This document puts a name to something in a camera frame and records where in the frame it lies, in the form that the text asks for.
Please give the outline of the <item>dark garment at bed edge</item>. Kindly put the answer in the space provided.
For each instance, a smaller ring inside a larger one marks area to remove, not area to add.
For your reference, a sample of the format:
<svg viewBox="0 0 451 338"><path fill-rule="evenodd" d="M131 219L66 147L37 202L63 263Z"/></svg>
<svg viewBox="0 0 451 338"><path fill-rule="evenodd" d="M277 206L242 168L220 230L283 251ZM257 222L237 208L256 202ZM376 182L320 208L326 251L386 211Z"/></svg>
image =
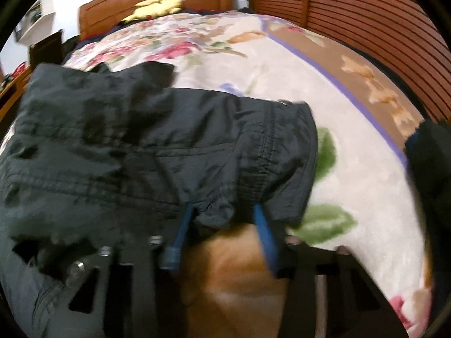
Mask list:
<svg viewBox="0 0 451 338"><path fill-rule="evenodd" d="M432 253L435 319L450 299L450 125L423 121L405 147Z"/></svg>

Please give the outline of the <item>yellow plush toy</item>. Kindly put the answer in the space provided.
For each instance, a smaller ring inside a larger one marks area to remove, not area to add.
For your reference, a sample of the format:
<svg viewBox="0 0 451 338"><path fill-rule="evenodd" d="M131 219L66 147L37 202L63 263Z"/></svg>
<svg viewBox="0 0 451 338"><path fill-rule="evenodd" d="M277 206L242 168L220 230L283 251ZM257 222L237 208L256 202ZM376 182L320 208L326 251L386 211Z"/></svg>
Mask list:
<svg viewBox="0 0 451 338"><path fill-rule="evenodd" d="M134 12L123 18L122 22L152 19L178 13L184 7L184 0L145 0L134 6Z"/></svg>

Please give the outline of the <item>wooden desk cabinet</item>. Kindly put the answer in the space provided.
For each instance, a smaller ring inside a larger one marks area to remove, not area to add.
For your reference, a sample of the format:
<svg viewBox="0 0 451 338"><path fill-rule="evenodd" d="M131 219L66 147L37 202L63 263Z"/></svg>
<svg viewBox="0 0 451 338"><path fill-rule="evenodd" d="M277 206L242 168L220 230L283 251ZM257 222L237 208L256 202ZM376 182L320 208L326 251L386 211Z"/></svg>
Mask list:
<svg viewBox="0 0 451 338"><path fill-rule="evenodd" d="M25 92L32 70L27 66L1 92L0 119L3 120Z"/></svg>

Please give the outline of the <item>floral blanket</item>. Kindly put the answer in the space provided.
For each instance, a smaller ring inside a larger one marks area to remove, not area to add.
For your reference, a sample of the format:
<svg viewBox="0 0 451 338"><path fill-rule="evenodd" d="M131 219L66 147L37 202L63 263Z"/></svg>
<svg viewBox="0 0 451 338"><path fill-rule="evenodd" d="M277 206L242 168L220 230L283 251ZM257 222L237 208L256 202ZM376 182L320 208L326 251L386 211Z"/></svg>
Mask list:
<svg viewBox="0 0 451 338"><path fill-rule="evenodd" d="M189 250L182 337L420 337L430 318L427 238L404 141L421 116L344 46L264 15L179 13L77 47L72 70L174 67L172 86L309 105L317 167L274 277L254 224Z"/></svg>

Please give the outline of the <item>dark wooden chair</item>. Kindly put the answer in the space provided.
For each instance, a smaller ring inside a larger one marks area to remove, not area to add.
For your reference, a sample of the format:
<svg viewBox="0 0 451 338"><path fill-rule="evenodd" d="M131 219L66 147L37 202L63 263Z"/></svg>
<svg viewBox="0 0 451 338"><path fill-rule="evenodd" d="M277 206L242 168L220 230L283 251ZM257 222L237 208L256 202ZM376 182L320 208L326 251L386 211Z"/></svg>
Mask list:
<svg viewBox="0 0 451 338"><path fill-rule="evenodd" d="M62 30L57 31L29 47L28 55L32 71L41 63L60 65L63 62L62 34Z"/></svg>

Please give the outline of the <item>black jacket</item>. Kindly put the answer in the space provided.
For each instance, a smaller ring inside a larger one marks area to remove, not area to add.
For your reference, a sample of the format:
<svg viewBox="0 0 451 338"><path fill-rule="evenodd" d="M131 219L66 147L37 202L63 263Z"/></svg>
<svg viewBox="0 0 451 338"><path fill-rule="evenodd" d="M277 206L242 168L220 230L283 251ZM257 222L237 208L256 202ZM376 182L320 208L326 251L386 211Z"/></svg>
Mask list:
<svg viewBox="0 0 451 338"><path fill-rule="evenodd" d="M84 72L39 65L1 148L1 288L28 337L182 337L178 276L189 250L254 224L304 215L317 167L306 103L172 86L146 62ZM163 233L194 206L180 269Z"/></svg>

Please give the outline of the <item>white wall shelf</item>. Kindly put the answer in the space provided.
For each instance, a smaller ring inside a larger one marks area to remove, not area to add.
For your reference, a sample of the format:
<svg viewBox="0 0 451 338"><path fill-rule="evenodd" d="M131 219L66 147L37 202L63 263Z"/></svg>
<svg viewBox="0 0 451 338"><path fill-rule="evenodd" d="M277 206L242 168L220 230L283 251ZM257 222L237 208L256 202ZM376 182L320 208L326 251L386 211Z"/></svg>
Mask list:
<svg viewBox="0 0 451 338"><path fill-rule="evenodd" d="M15 41L29 47L50 36L54 16L53 0L37 0L15 27Z"/></svg>

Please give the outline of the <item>louvered wooden wardrobe door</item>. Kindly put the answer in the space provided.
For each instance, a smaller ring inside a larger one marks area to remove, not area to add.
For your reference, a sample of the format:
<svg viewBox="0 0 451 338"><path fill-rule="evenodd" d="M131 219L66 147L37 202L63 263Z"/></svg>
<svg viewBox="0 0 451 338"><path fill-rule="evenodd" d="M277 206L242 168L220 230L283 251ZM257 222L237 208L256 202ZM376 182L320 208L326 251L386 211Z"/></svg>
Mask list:
<svg viewBox="0 0 451 338"><path fill-rule="evenodd" d="M419 0L249 0L252 10L282 17L362 51L397 74L428 116L450 119L450 35Z"/></svg>

